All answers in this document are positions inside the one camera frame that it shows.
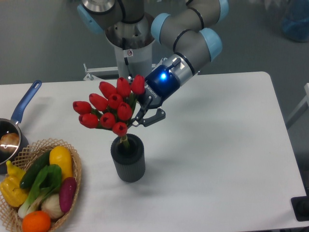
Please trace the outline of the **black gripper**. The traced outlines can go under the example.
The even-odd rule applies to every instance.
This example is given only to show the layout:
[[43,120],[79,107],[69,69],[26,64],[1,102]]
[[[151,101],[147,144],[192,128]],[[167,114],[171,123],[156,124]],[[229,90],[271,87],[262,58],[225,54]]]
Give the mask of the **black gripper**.
[[[128,83],[131,85],[133,78],[128,76]],[[166,113],[161,108],[162,103],[180,88],[178,79],[173,72],[170,72],[165,65],[159,65],[148,76],[145,77],[145,93],[138,97],[138,102],[142,105],[136,116],[132,119],[132,126],[143,125],[148,127],[166,118]],[[156,114],[149,118],[144,118],[148,109],[155,109]]]

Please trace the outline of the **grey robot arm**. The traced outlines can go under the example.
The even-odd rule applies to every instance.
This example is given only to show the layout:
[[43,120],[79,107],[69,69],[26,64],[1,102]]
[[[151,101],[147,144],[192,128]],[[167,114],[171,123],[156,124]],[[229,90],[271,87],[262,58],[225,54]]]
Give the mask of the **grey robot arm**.
[[146,78],[140,110],[130,126],[150,126],[165,118],[162,103],[222,51],[211,26],[226,17],[226,0],[188,0],[176,16],[146,13],[141,0],[84,0],[77,7],[93,33],[104,33],[114,47],[117,71],[132,83]]

